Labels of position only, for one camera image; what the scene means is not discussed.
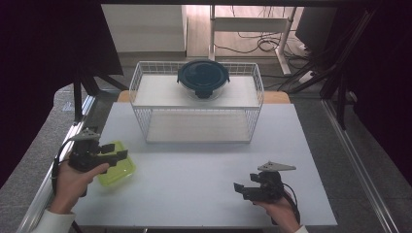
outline person's arm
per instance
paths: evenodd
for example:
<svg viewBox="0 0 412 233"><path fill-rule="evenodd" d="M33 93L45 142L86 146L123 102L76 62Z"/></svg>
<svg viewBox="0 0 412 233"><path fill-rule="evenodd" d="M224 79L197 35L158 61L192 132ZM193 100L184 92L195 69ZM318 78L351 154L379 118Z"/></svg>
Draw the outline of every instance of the person's arm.
<svg viewBox="0 0 412 233"><path fill-rule="evenodd" d="M306 227L299 225L294 216L292 206L282 197L275 203L254 202L262 206L266 213L276 221L283 233L306 233Z"/></svg>
<svg viewBox="0 0 412 233"><path fill-rule="evenodd" d="M57 191L54 199L32 232L67 233L75 219L75 215L71 212L73 207L93 178L108 168L109 164L105 163L89 172L81 173L71 168L67 162L62 162L58 172Z"/></svg>

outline white cabinet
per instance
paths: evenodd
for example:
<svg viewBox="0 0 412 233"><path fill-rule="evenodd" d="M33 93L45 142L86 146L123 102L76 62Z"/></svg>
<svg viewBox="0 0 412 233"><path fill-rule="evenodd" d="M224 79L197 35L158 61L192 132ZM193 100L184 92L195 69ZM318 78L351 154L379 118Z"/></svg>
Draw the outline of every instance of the white cabinet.
<svg viewBox="0 0 412 233"><path fill-rule="evenodd" d="M118 52L185 51L186 6L102 5Z"/></svg>

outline green plastic container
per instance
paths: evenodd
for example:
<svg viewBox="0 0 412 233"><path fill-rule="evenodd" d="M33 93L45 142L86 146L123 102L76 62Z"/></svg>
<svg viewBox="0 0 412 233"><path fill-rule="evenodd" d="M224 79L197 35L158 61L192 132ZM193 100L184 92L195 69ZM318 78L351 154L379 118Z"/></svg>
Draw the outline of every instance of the green plastic container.
<svg viewBox="0 0 412 233"><path fill-rule="evenodd" d="M113 141L110 144L115 144L115 151L99 154L99 156L113 155L118 151L126 150L121 141ZM99 174L97 177L103 186L108 186L122 178L130 176L135 170L136 166L128 155L126 159L119 161L115 167L110 167L106 174Z"/></svg>

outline white table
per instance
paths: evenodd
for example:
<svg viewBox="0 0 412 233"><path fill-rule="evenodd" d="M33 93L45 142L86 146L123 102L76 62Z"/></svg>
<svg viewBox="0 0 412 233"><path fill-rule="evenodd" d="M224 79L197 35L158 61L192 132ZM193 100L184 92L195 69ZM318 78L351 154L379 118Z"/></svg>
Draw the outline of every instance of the white table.
<svg viewBox="0 0 412 233"><path fill-rule="evenodd" d="M336 224L292 104L263 105L250 144L147 144L130 104L115 103L100 143L113 140L128 147L136 172L109 187L95 179L74 209L80 225L270 227L265 210L233 188L258 186L249 174L268 160L296 166L280 173L296 193L302 224Z"/></svg>

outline white wire rack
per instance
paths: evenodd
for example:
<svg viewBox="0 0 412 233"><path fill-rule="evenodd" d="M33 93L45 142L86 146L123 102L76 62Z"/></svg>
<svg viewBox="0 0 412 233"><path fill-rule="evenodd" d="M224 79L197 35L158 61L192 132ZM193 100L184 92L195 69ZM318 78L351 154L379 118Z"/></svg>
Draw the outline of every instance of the white wire rack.
<svg viewBox="0 0 412 233"><path fill-rule="evenodd" d="M177 83L185 62L142 61L130 85L130 103L150 143L250 143L263 104L255 63L221 63L230 82L211 101L190 98Z"/></svg>

